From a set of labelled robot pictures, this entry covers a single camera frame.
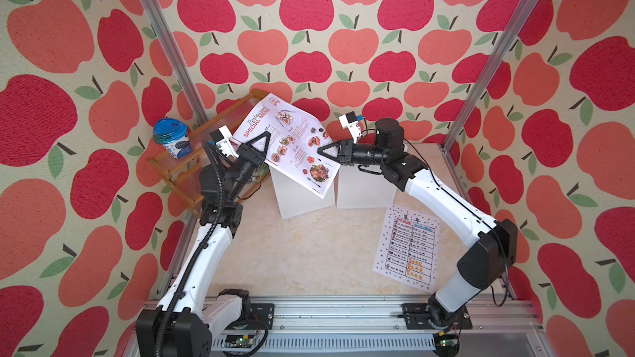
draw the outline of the yogurt cup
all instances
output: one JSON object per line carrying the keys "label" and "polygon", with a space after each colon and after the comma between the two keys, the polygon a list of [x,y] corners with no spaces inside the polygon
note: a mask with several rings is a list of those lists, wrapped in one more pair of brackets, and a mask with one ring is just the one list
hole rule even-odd
{"label": "yogurt cup", "polygon": [[158,120],[154,125],[152,138],[157,144],[163,145],[174,158],[181,158],[192,153],[187,126],[179,120],[167,117]]}

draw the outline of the white paper sheet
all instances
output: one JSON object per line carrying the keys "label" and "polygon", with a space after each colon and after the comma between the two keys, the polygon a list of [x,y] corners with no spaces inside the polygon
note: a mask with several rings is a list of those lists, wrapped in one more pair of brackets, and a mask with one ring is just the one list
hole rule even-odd
{"label": "white paper sheet", "polygon": [[440,220],[393,205],[386,210],[373,271],[418,290],[436,291]]}
{"label": "white paper sheet", "polygon": [[[315,116],[269,94],[254,106],[233,139],[243,143],[269,131],[266,162],[324,198],[340,169],[339,163],[318,155],[318,147],[333,142],[325,128]],[[263,138],[254,147],[262,150],[264,145]],[[335,155],[334,150],[326,152]]]}

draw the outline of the wall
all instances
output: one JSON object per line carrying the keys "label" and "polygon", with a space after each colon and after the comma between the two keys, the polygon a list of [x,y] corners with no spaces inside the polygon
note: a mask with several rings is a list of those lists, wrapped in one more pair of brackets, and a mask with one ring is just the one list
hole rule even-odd
{"label": "wall", "polygon": [[633,356],[635,0],[551,1],[544,38],[505,56],[511,86],[478,101],[458,170],[521,227],[509,275],[556,353]]}
{"label": "wall", "polygon": [[138,0],[0,14],[0,356],[120,355],[185,220],[146,163],[177,81]]}
{"label": "wall", "polygon": [[[517,3],[174,0],[163,7],[177,41],[198,45],[198,56],[184,57],[210,117],[256,87],[311,112],[337,139],[345,137],[337,116],[354,109],[371,122],[398,119],[408,139],[439,134],[431,141],[441,142]],[[503,69],[498,88],[509,81]]]}

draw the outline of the wooden shelf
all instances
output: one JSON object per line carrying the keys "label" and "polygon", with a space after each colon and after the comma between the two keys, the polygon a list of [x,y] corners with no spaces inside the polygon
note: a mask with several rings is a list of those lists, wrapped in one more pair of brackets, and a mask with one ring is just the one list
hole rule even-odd
{"label": "wooden shelf", "polygon": [[[199,174],[202,170],[199,157],[205,155],[202,142],[209,141],[211,139],[210,132],[224,125],[233,133],[256,104],[268,94],[268,92],[254,89],[245,98],[239,99],[228,107],[223,113],[192,131],[188,135],[192,146],[192,153],[189,155],[177,159],[164,149],[161,153],[147,159],[185,208],[197,217],[201,217],[202,203],[201,184],[199,182]],[[258,187],[258,184],[254,183],[246,191],[246,196]]]}

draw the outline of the mounting plate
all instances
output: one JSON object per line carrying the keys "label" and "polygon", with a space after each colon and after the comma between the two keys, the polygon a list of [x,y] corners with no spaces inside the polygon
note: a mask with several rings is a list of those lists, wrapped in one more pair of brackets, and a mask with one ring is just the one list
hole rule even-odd
{"label": "mounting plate", "polygon": [[[256,316],[258,321],[267,324],[267,328],[272,329],[274,325],[274,309],[273,303],[252,303],[249,317]],[[256,329],[255,325],[249,325],[248,329]]]}
{"label": "mounting plate", "polygon": [[[404,320],[406,321],[406,328],[409,330],[433,330],[426,318],[417,317],[419,314],[425,314],[425,308],[427,303],[404,303],[401,305],[401,313],[404,314]],[[465,305],[457,311],[458,320],[455,321],[456,329],[471,330],[472,320],[467,313],[467,307]]]}

